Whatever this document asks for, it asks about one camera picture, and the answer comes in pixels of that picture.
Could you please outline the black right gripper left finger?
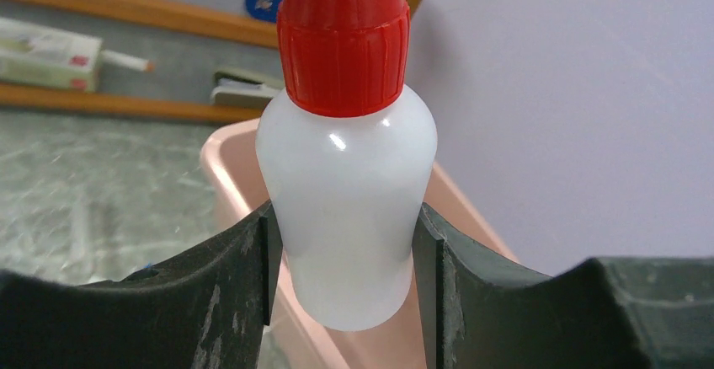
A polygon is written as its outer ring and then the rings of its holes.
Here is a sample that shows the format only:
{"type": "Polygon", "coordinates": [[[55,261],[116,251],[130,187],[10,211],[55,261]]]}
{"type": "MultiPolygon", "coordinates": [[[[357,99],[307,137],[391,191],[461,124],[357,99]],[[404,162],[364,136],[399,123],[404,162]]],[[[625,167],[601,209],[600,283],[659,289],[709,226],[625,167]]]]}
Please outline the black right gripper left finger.
{"type": "Polygon", "coordinates": [[[4,368],[255,368],[282,256],[273,207],[121,281],[3,270],[4,368]]]}

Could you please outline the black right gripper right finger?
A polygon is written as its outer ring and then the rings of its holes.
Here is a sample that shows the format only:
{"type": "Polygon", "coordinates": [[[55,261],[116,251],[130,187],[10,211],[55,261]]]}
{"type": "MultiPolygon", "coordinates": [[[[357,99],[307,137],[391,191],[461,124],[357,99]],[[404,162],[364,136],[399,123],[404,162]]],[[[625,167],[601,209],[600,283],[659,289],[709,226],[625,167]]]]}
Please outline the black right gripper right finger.
{"type": "Polygon", "coordinates": [[[599,257],[548,276],[423,205],[413,262],[430,368],[710,368],[712,258],[599,257]]]}

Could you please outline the pink plastic bin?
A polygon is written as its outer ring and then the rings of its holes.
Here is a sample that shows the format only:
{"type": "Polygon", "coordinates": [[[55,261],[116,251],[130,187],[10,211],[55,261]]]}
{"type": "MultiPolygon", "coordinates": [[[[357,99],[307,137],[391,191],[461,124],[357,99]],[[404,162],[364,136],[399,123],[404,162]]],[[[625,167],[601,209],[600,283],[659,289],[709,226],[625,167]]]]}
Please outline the pink plastic bin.
{"type": "MultiPolygon", "coordinates": [[[[233,226],[268,199],[255,152],[257,120],[224,126],[212,133],[200,154],[205,175],[216,191],[216,225],[233,226]]],[[[479,211],[435,164],[426,202],[455,228],[501,255],[511,250],[479,211]]],[[[401,309],[384,324],[361,332],[326,329],[296,300],[286,265],[280,267],[271,333],[293,368],[424,368],[426,360],[412,288],[401,309]]]]}

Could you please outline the white bottle red cap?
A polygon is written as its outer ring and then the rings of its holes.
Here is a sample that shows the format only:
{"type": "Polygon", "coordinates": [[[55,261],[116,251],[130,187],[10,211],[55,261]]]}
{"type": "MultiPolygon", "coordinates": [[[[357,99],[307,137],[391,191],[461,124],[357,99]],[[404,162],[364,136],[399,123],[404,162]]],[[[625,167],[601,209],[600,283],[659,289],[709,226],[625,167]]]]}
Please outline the white bottle red cap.
{"type": "Polygon", "coordinates": [[[437,149],[405,83],[406,0],[282,0],[284,90],[256,152],[296,298],[321,325],[391,318],[412,282],[412,238],[437,149]]]}

